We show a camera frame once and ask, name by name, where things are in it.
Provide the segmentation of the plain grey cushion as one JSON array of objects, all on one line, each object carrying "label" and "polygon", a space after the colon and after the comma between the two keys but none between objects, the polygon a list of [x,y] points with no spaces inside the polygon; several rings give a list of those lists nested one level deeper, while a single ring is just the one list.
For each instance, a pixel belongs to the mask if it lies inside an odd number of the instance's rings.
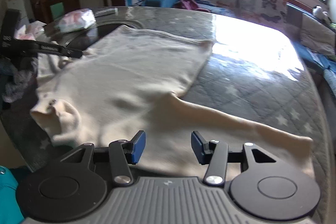
[{"label": "plain grey cushion", "polygon": [[310,50],[323,55],[335,55],[335,33],[306,14],[302,16],[300,40]]}]

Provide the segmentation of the large butterfly print pillow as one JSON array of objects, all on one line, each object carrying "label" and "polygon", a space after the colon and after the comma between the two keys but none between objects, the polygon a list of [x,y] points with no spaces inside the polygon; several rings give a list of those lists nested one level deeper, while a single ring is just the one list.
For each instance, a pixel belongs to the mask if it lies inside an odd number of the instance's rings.
[{"label": "large butterfly print pillow", "polygon": [[284,31],[288,0],[238,0],[240,18]]}]

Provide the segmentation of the grey quilted star table cover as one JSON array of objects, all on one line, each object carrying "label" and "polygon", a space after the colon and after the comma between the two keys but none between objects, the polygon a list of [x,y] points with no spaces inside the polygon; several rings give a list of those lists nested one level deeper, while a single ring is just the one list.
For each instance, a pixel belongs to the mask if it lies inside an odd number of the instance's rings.
[{"label": "grey quilted star table cover", "polygon": [[[116,185],[109,145],[53,145],[32,118],[38,57],[44,54],[35,53],[35,71],[22,98],[1,112],[31,170],[14,196],[24,223],[335,223],[335,163],[326,115],[288,37],[244,20],[178,9],[120,7],[96,22],[105,20],[136,20],[144,26],[137,30],[213,41],[182,100],[309,137],[314,176],[246,142],[238,149],[228,145],[224,185],[206,185],[204,175],[145,170],[139,162],[129,165],[134,183]],[[206,173],[208,165],[201,166]]]}]

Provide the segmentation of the black white plush toy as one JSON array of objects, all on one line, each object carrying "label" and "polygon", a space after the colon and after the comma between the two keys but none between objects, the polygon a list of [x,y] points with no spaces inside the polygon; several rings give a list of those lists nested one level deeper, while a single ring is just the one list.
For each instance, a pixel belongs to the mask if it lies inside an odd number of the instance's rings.
[{"label": "black white plush toy", "polygon": [[324,11],[321,6],[315,6],[315,8],[313,8],[313,15],[321,21],[324,20],[327,22],[329,20],[329,13]]}]

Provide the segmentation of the blue corner sofa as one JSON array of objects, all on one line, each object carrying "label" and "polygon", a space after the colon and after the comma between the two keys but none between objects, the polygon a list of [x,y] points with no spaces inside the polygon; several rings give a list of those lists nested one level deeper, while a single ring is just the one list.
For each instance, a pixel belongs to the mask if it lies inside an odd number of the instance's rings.
[{"label": "blue corner sofa", "polygon": [[319,7],[309,13],[290,0],[144,0],[142,5],[211,12],[281,31],[313,76],[335,91],[335,28],[326,12],[316,14]]}]

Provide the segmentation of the magenta blanket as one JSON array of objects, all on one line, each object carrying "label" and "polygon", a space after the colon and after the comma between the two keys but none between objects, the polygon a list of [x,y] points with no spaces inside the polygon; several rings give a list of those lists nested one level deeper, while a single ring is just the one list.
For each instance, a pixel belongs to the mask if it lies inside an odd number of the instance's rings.
[{"label": "magenta blanket", "polygon": [[208,9],[203,9],[199,7],[195,0],[179,0],[174,5],[175,9],[184,9],[190,11],[201,11],[201,12],[210,12]]}]

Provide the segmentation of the pink white tissue pack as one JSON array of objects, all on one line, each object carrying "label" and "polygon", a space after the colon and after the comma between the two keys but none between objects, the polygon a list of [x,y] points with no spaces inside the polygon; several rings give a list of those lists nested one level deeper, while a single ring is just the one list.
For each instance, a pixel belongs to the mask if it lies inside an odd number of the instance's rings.
[{"label": "pink white tissue pack", "polygon": [[58,22],[61,33],[70,33],[85,30],[96,23],[94,13],[90,9],[71,11],[65,14]]}]

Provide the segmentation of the cream beige sweater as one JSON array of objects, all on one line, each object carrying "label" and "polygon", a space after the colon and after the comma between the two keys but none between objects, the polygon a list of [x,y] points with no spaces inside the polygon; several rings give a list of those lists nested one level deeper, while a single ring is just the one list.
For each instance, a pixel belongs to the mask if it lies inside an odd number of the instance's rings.
[{"label": "cream beige sweater", "polygon": [[53,145],[107,147],[146,132],[139,161],[145,170],[176,176],[205,174],[191,133],[226,142],[255,143],[314,176],[312,139],[182,100],[209,59],[211,40],[120,26],[82,58],[38,57],[34,121]]}]

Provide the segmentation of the white remote control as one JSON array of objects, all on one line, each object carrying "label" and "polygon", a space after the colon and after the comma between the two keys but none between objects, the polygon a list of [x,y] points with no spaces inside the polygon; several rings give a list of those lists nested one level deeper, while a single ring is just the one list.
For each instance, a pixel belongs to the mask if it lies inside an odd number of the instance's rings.
[{"label": "white remote control", "polygon": [[112,8],[96,11],[94,13],[94,16],[95,17],[101,17],[101,16],[107,16],[107,15],[112,15],[112,14],[117,14],[117,13],[118,13],[118,8],[117,7],[112,7]]}]

